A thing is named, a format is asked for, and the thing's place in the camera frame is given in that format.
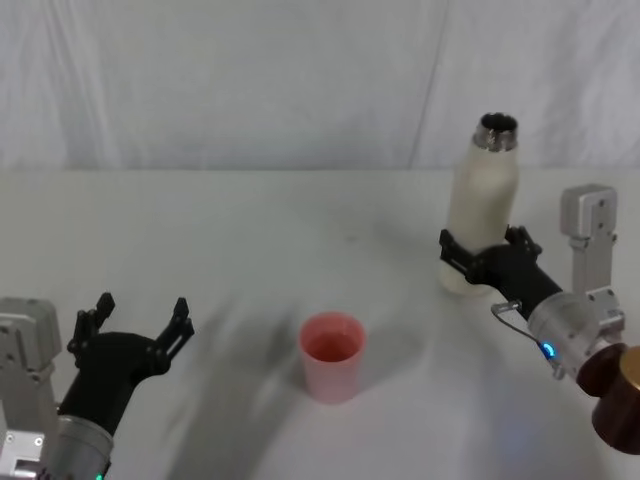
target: white backdrop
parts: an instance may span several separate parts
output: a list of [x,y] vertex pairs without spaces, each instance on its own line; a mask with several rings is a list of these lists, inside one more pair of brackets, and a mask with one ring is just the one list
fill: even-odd
[[7,168],[640,164],[636,0],[0,0]]

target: plastic cup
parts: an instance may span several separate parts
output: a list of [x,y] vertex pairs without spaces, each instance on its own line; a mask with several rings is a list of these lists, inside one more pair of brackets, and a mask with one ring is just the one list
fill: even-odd
[[298,343],[307,388],[318,402],[337,404],[358,393],[358,371],[367,334],[358,320],[340,312],[314,315]]

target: white table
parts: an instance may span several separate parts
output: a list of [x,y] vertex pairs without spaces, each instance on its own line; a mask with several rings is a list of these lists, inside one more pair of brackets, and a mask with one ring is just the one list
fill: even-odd
[[[110,478],[637,479],[536,348],[435,281],[450,173],[62,173],[0,177],[0,292],[51,299],[62,335],[110,290],[106,328],[155,337],[178,296],[196,336],[144,382]],[[619,189],[614,285],[640,343],[640,172],[526,171],[514,222],[569,287],[563,188]],[[365,391],[338,407],[300,390],[295,332],[340,309],[370,333]],[[57,361],[62,397],[75,375]]]

